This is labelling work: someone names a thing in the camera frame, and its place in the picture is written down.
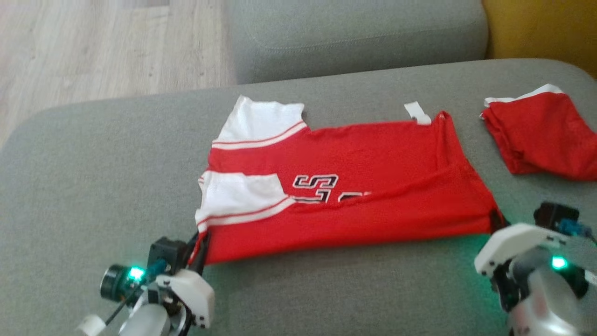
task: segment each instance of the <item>red stripe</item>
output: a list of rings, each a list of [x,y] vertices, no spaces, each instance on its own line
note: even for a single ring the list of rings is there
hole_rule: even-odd
[[[281,136],[283,136],[284,134],[290,132],[290,130],[292,130],[293,128],[297,127],[298,125],[304,123],[303,120],[299,121],[298,123],[292,125],[292,127],[290,127],[289,129],[287,129],[286,131],[282,132],[279,135],[276,136],[272,136],[271,138],[267,138],[267,139],[262,139],[262,140],[247,140],[247,141],[236,141],[236,142],[226,142],[226,141],[212,141],[211,143],[215,143],[215,144],[222,144],[222,145],[233,145],[235,143],[257,143],[257,142],[263,142],[263,141],[269,141],[269,140],[273,140],[276,138],[279,138]]]
[[[289,199],[289,198],[290,198],[290,196],[288,196],[288,197],[284,198],[283,200],[281,200],[281,201],[277,202],[276,204],[274,204],[274,205],[272,205],[272,206],[269,206],[269,207],[267,207],[267,208],[265,208],[265,209],[255,210],[255,211],[251,211],[251,212],[235,213],[235,214],[233,214],[233,215],[209,216],[209,217],[205,218],[204,220],[202,220],[201,222],[197,223],[197,226],[199,226],[199,225],[201,225],[201,224],[203,224],[203,223],[207,222],[207,221],[208,221],[208,220],[210,220],[210,219],[228,218],[228,217],[236,217],[236,216],[246,216],[246,215],[253,215],[253,214],[255,214],[255,213],[260,213],[260,212],[263,212],[263,211],[269,210],[269,209],[271,209],[271,208],[273,208],[273,207],[277,207],[277,206],[279,206],[279,205],[280,205],[282,202],[284,202],[285,200],[287,200],[287,199]]]

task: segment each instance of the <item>folded fabric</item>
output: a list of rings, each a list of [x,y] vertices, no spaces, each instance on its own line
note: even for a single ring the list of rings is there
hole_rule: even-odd
[[[570,97],[546,84],[518,98],[486,98],[481,114],[513,174],[597,181],[597,135]]]

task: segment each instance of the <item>sofa cushion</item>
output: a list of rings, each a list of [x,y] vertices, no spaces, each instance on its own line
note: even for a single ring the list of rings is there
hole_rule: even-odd
[[[239,84],[483,59],[478,0],[229,2]]]
[[[532,222],[533,210],[551,200],[578,207],[581,220],[595,224],[596,183],[511,175],[478,118],[485,97],[516,97],[545,83],[567,92],[597,129],[596,82],[550,60],[392,69],[42,112],[0,151],[2,335],[67,335],[89,313],[106,318],[116,308],[98,291],[108,266],[143,266],[156,239],[195,232],[197,178],[240,94],[303,102],[313,129],[406,120],[402,105],[414,100],[431,116],[444,109],[511,221]],[[303,251],[209,266],[217,316],[205,334],[507,335],[497,295],[473,268],[486,241]]]

